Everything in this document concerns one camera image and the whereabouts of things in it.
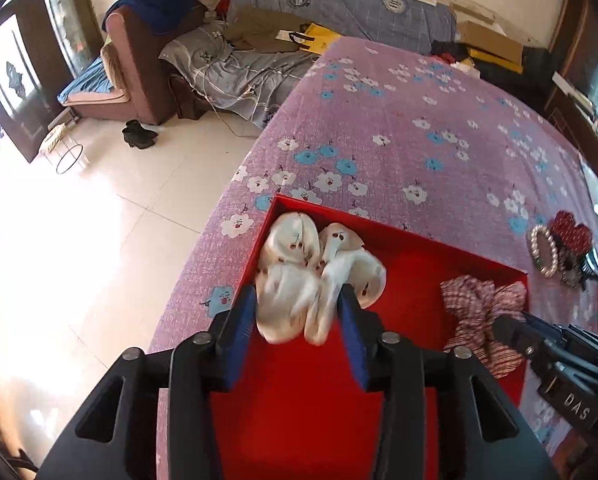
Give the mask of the red white plaid scrunchie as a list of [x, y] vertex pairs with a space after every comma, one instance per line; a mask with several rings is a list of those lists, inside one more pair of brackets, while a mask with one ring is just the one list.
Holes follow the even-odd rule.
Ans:
[[443, 350], [463, 346], [477, 356], [490, 374], [500, 379], [520, 366], [522, 356], [497, 341], [493, 323], [500, 315], [523, 321], [527, 288], [522, 282], [497, 287], [493, 281], [479, 281], [470, 275], [440, 284], [445, 310], [458, 325]]

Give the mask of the leopard print scrunchie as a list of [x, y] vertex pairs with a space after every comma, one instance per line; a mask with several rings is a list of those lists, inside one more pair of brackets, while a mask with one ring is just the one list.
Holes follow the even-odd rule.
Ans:
[[586, 289], [586, 280], [582, 266], [584, 259], [574, 254], [566, 247], [562, 247], [558, 253], [558, 272], [561, 274], [563, 284], [571, 288]]

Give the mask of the red dotted scrunchie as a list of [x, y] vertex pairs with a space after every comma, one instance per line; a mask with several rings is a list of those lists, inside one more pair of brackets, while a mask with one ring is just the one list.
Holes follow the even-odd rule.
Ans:
[[575, 256], [584, 256], [592, 248], [592, 231], [577, 223], [572, 212], [560, 210], [550, 223], [551, 233]]

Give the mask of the white cherry print scrunchie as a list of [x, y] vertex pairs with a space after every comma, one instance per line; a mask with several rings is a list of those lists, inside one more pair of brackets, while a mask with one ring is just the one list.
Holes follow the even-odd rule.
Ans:
[[270, 344], [298, 336], [325, 344], [342, 287], [353, 288], [360, 307], [379, 299], [387, 270], [362, 238], [341, 223], [319, 230], [303, 212], [287, 212], [272, 224], [259, 252], [256, 322]]

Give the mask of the red tray box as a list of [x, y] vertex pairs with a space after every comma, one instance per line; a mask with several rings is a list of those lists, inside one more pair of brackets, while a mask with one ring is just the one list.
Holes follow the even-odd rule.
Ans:
[[265, 223], [286, 212], [353, 229], [386, 266], [387, 285], [369, 308], [345, 286], [325, 344], [270, 344], [256, 326], [258, 255], [249, 256], [217, 342], [227, 388], [210, 396], [222, 476], [463, 479], [479, 451], [513, 440], [487, 383], [456, 378], [460, 361], [445, 344], [458, 322], [441, 284], [469, 275], [502, 287], [526, 274], [286, 196], [273, 200]]

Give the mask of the pink floral bedspread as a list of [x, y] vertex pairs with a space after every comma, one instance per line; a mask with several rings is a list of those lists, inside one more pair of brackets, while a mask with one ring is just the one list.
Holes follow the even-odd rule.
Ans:
[[[375, 306], [388, 330], [442, 349], [456, 328], [440, 285], [477, 272], [527, 276], [529, 310], [550, 323], [598, 326], [598, 284], [543, 278], [527, 233], [560, 211], [598, 216], [577, 151], [504, 91], [432, 58], [343, 38], [272, 118], [215, 207], [173, 290], [156, 349], [205, 330], [256, 272], [257, 239], [276, 195], [337, 209], [384, 262]], [[251, 339], [230, 393], [211, 393], [211, 448], [225, 479], [366, 479], [383, 398], [354, 380], [339, 333], [326, 344]]]

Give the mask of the yellow flat box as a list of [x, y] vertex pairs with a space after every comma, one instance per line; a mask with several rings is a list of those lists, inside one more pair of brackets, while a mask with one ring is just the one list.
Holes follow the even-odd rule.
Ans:
[[499, 58], [497, 55], [493, 55], [482, 50], [468, 48], [467, 53], [468, 56], [473, 60], [479, 60], [485, 63], [494, 64], [516, 74], [521, 75], [524, 71], [523, 66], [521, 66], [520, 64], [505, 60], [505, 58]]

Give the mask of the black shoes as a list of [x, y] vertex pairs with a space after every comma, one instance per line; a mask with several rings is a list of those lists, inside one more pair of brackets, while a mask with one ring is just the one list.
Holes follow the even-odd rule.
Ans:
[[138, 120], [132, 119], [122, 129], [122, 136], [130, 148], [146, 150], [156, 144], [158, 133], [144, 128]]

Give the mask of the cardboard box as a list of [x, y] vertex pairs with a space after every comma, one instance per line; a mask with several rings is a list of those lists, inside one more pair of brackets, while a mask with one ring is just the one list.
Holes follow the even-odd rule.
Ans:
[[466, 44], [504, 58], [516, 64], [523, 63], [524, 46], [519, 42], [474, 22], [461, 22], [456, 26], [457, 42]]

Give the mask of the grey bedsheet on sofa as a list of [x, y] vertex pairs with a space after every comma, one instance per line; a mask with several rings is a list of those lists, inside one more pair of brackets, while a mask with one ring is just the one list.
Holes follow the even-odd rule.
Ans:
[[316, 57], [303, 52], [235, 49], [220, 22], [203, 24], [166, 44], [159, 54], [203, 99], [263, 129], [309, 71]]

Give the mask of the yellow paper bag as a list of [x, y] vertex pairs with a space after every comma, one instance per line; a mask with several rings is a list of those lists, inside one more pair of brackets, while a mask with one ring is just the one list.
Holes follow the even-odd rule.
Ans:
[[322, 55], [341, 35], [321, 25], [311, 23], [304, 32], [281, 29], [275, 39], [291, 42], [299, 50]]

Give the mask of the blue grey folded quilt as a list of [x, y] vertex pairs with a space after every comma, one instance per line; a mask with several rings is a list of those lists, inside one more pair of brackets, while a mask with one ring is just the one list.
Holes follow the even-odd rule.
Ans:
[[244, 8], [293, 14], [342, 36], [424, 55], [435, 41], [456, 39], [451, 9], [417, 0], [229, 0], [227, 21], [235, 21]]

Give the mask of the wooden bed frame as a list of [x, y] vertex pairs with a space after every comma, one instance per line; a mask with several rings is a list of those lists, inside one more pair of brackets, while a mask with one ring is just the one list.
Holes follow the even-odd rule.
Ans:
[[556, 63], [546, 113], [588, 159], [598, 154], [598, 12], [563, 0], [549, 43]]

